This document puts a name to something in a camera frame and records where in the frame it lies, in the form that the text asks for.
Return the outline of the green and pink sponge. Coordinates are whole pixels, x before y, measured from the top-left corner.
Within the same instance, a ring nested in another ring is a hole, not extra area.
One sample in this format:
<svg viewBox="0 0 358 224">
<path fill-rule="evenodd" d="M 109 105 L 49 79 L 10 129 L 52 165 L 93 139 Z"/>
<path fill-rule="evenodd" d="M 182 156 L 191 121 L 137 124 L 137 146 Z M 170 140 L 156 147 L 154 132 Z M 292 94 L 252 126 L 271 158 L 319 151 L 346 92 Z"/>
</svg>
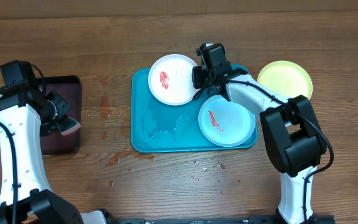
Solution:
<svg viewBox="0 0 358 224">
<path fill-rule="evenodd" d="M 67 136 L 79 130 L 81 128 L 81 124 L 77 120 L 66 116 L 59 122 L 58 127 L 61 135 Z"/>
</svg>

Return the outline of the white plate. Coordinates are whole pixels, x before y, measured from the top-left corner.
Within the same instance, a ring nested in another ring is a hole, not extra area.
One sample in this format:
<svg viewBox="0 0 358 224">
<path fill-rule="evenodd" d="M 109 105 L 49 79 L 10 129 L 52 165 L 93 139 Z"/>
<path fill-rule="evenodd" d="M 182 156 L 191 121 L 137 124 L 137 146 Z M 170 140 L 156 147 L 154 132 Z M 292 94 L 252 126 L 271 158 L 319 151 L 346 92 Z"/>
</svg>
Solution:
<svg viewBox="0 0 358 224">
<path fill-rule="evenodd" d="M 179 106 L 190 102 L 198 89 L 194 88 L 192 69 L 197 66 L 191 58 L 170 54 L 159 58 L 148 74 L 148 85 L 160 102 Z"/>
</svg>

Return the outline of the light blue plate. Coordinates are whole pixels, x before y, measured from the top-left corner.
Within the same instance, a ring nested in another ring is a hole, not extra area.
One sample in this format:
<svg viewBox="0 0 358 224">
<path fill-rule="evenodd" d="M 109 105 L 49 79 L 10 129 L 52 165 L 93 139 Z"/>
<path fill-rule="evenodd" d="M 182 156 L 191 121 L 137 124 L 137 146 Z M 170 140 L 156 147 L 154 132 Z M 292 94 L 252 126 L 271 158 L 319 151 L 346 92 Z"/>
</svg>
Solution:
<svg viewBox="0 0 358 224">
<path fill-rule="evenodd" d="M 258 139 L 255 115 L 220 95 L 202 104 L 198 124 L 204 137 L 220 147 L 248 148 Z"/>
</svg>

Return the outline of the yellow-green plate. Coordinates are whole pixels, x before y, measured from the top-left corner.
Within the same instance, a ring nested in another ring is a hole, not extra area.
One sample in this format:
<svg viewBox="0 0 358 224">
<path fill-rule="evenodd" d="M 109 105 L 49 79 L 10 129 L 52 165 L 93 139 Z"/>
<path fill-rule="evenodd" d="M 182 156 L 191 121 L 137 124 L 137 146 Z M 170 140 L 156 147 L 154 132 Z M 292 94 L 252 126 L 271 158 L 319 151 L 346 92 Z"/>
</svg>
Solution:
<svg viewBox="0 0 358 224">
<path fill-rule="evenodd" d="M 261 69 L 257 81 L 269 90 L 291 98 L 303 95 L 310 99 L 313 93 L 313 83 L 307 71 L 290 61 L 269 63 Z"/>
</svg>

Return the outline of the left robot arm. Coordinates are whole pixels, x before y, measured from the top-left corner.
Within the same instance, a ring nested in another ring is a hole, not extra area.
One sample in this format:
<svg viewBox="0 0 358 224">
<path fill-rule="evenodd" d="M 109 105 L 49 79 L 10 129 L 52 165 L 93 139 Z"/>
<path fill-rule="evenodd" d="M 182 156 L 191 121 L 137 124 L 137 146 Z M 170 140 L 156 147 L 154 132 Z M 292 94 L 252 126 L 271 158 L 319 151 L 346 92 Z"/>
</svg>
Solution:
<svg viewBox="0 0 358 224">
<path fill-rule="evenodd" d="M 81 213 L 55 194 L 47 180 L 42 137 L 79 136 L 81 84 L 77 77 L 36 78 L 40 69 L 14 60 L 0 66 L 0 223 L 114 223 L 104 209 Z"/>
</svg>

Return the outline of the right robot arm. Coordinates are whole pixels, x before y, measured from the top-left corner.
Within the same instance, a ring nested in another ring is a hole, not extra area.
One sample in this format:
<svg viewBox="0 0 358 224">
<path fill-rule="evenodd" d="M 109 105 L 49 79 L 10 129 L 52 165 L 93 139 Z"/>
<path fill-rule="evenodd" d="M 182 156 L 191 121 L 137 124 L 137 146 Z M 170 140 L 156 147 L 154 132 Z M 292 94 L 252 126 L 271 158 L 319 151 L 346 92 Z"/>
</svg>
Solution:
<svg viewBox="0 0 358 224">
<path fill-rule="evenodd" d="M 222 44 L 196 49 L 201 64 L 192 69 L 198 90 L 216 90 L 225 100 L 243 106 L 259 117 L 268 158 L 280 173 L 281 199 L 272 223 L 334 223 L 332 216 L 315 215 L 311 208 L 313 176 L 321 156 L 332 152 L 313 107 L 303 95 L 294 98 L 275 93 L 256 82 L 248 71 L 232 68 Z"/>
</svg>

